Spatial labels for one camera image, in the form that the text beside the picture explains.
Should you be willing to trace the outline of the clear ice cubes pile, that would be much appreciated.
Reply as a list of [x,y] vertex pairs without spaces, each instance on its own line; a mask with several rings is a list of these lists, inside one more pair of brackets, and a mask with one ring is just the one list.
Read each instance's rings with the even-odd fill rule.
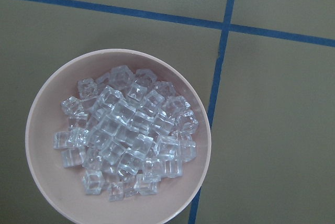
[[61,103],[69,125],[54,134],[53,148],[65,168],[84,169],[87,195],[155,195],[162,179],[182,176],[196,158],[199,122],[174,82],[121,65],[79,80],[77,91]]

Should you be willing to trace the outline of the pink bowl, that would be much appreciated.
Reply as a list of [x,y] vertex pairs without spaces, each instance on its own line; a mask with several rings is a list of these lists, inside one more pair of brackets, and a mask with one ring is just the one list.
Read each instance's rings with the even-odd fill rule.
[[[79,167],[65,169],[52,139],[66,128],[63,100],[74,95],[76,82],[98,77],[113,67],[151,69],[172,81],[190,103],[199,120],[194,136],[197,157],[184,165],[178,178],[165,178],[156,195],[133,196],[109,202],[107,195],[86,195]],[[206,110],[190,83],[174,68],[151,55],[127,50],[104,49],[86,53],[55,71],[38,92],[29,112],[25,133],[26,156],[35,183],[46,200],[75,223],[166,223],[195,197],[206,176],[211,152],[211,134]]]

